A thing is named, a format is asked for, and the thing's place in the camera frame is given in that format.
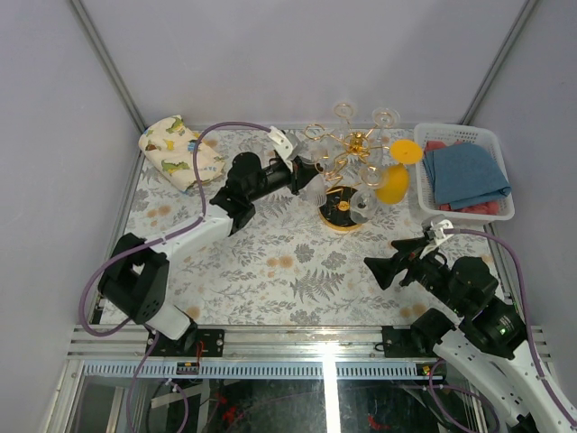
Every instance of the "red cloth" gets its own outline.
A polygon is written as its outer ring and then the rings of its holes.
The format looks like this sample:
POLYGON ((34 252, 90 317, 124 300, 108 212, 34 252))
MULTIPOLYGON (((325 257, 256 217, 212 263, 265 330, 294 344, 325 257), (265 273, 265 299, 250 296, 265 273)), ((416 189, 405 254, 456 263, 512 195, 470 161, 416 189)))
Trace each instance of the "red cloth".
POLYGON ((452 210, 451 205, 441 205, 439 209, 451 212, 464 212, 466 214, 497 215, 499 213, 499 203, 496 201, 488 201, 487 203, 480 203, 479 205, 464 207, 458 210, 452 210))
MULTIPOLYGON (((454 142, 454 144, 461 144, 462 142, 463 141, 458 140, 454 142)), ((431 140, 426 142, 425 152, 436 151, 444 147, 447 147, 445 143, 431 140)), ((439 209, 450 212, 464 212, 466 214, 497 215, 499 213, 499 203, 496 201, 488 201, 487 203, 480 203, 479 205, 464 207, 458 210, 452 210, 451 205, 441 205, 439 209)))

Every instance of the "black round base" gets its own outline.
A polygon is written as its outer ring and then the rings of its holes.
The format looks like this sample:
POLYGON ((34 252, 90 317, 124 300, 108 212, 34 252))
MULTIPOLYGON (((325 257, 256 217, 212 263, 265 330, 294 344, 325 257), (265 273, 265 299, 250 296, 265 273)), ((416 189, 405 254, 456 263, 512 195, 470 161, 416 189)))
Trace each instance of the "black round base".
POLYGON ((326 194, 326 203, 318 209, 325 224, 340 232, 360 227, 351 220, 351 197, 357 190, 353 187, 335 187, 326 194))

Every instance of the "dinosaur print cloth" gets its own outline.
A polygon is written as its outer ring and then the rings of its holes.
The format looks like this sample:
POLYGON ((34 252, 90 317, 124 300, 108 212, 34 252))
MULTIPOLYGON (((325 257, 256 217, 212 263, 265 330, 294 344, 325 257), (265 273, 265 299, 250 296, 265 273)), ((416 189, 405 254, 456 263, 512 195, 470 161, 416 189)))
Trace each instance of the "dinosaur print cloth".
MULTIPOLYGON (((190 131, 182 116, 174 115, 152 125, 138 141, 138 146, 152 165, 177 189, 185 191, 196 181, 192 170, 192 150, 198 133, 190 131)), ((205 143, 198 147, 200 179, 208 182, 222 174, 224 158, 205 143)))

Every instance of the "black bracket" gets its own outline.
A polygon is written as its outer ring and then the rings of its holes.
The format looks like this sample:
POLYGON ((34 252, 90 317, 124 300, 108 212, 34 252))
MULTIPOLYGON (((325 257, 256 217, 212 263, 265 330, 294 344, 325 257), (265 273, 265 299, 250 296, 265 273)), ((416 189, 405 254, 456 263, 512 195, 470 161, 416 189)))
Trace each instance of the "black bracket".
POLYGON ((376 348, 383 351, 386 358, 437 358, 424 347, 417 345, 410 327, 382 327, 381 345, 376 348))
MULTIPOLYGON (((146 348, 151 345, 154 334, 149 332, 146 348)), ((224 329, 197 329, 195 341, 187 350, 182 350, 182 345, 160 334, 159 342, 151 352, 151 356, 180 357, 197 359, 197 350, 202 348, 202 358, 221 358, 224 351, 224 329)))

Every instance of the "white plastic basket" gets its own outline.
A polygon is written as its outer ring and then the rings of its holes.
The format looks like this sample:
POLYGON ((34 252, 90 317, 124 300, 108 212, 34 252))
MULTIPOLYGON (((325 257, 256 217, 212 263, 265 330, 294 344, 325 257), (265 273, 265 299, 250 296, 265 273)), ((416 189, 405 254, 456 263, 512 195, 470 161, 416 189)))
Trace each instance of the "white plastic basket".
MULTIPOLYGON (((426 143, 434 140, 441 141, 447 146, 453 145, 458 140, 479 145, 490 153, 505 177, 507 177, 499 139, 491 131, 460 124, 418 124, 415 127, 415 141, 421 148, 425 149, 426 143)), ((515 215, 511 194, 499 200, 499 213, 497 215, 466 214, 440 210, 435 203, 433 189, 426 175, 423 162, 417 164, 417 194, 419 206, 428 215, 443 215, 454 223, 484 225, 493 221, 506 221, 515 215)))

